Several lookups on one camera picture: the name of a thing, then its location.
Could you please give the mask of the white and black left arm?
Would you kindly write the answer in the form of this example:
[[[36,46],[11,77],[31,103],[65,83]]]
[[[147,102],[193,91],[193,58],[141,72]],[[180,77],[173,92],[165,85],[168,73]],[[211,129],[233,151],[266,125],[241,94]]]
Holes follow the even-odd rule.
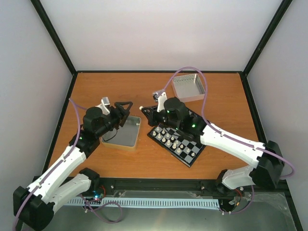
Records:
[[[100,176],[85,168],[69,182],[64,181],[100,145],[100,137],[123,127],[132,102],[116,102],[109,106],[101,102],[86,110],[77,119],[77,133],[60,157],[40,177],[26,188],[19,186],[13,192],[13,214],[35,231],[45,229],[54,214],[69,200],[83,192],[96,193]]]

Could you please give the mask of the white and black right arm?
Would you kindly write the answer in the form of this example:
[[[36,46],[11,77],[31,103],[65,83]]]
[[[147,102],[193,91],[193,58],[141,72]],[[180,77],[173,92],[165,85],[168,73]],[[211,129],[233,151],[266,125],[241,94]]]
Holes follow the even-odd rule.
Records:
[[[247,166],[220,172],[213,186],[219,194],[244,186],[274,190],[280,181],[284,161],[277,143],[250,141],[227,132],[190,112],[178,98],[160,97],[156,106],[139,108],[151,127],[163,125],[174,129],[182,138],[231,154]]]

